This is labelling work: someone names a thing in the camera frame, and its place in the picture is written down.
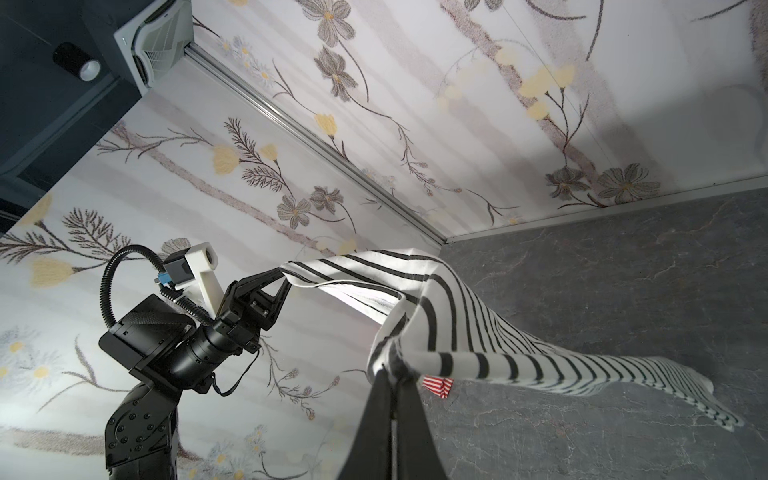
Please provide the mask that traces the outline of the red white striped tank top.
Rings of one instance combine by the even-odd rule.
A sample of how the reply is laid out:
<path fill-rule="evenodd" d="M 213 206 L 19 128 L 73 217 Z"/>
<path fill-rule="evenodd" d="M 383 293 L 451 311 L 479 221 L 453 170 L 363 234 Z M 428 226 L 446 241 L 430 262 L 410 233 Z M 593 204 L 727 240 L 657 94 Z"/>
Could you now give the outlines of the red white striped tank top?
<path fill-rule="evenodd" d="M 441 399 L 446 399 L 450 395 L 454 384 L 451 378 L 434 376 L 423 376 L 421 382 L 427 391 Z"/>

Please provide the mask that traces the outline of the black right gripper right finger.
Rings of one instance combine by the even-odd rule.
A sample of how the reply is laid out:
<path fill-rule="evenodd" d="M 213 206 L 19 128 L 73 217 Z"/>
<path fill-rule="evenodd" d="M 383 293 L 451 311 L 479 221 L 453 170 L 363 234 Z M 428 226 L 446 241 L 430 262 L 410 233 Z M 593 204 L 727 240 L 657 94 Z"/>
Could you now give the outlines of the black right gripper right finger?
<path fill-rule="evenodd" d="M 395 393 L 396 478 L 446 480 L 417 381 L 413 377 L 402 380 Z"/>

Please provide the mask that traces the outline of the black white striped tank top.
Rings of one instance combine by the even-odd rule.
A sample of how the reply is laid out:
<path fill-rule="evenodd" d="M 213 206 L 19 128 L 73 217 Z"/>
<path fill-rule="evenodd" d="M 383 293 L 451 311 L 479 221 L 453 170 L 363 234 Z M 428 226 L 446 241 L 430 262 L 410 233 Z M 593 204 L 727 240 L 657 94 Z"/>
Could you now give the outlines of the black white striped tank top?
<path fill-rule="evenodd" d="M 372 250 L 282 265 L 297 288 L 319 289 L 380 326 L 366 375 L 449 378 L 590 396 L 614 383 L 665 392 L 728 431 L 744 421 L 713 383 L 664 357 L 584 354 L 502 318 L 444 260 L 416 249 Z"/>

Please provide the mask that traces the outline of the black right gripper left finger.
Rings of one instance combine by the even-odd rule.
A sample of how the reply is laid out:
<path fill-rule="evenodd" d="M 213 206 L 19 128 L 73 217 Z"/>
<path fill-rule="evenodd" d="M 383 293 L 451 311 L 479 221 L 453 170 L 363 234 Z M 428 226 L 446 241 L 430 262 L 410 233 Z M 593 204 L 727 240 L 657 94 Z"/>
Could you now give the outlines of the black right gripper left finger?
<path fill-rule="evenodd" d="M 339 480 L 392 478 L 392 407 L 389 375 L 386 370 L 380 370 Z"/>

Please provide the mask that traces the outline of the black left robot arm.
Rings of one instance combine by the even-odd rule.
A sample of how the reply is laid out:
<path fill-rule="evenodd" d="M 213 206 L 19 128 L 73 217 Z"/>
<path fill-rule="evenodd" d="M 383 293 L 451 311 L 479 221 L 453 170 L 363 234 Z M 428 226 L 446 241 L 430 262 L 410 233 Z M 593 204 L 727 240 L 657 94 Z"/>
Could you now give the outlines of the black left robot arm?
<path fill-rule="evenodd" d="M 215 371 L 244 352 L 257 354 L 260 336 L 276 323 L 290 290 L 275 268 L 232 283 L 214 319 L 194 321 L 151 295 L 121 320 L 112 311 L 115 267 L 101 282 L 100 307 L 108 331 L 99 346 L 137 379 L 109 417 L 104 434 L 111 479 L 174 479 L 179 453 L 178 405 L 184 392 L 218 391 Z"/>

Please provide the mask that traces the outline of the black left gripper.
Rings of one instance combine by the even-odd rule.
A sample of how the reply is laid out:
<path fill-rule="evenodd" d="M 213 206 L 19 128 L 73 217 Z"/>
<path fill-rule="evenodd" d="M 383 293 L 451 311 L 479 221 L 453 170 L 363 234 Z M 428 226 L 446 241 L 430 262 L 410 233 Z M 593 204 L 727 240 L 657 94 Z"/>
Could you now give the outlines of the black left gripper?
<path fill-rule="evenodd" d="M 275 294 L 266 291 L 279 282 Z M 215 370 L 229 357 L 254 354 L 230 390 L 235 390 L 260 354 L 260 336 L 277 322 L 291 284 L 279 268 L 234 282 L 212 325 L 200 326 L 161 362 L 169 383 L 179 390 L 220 390 Z"/>

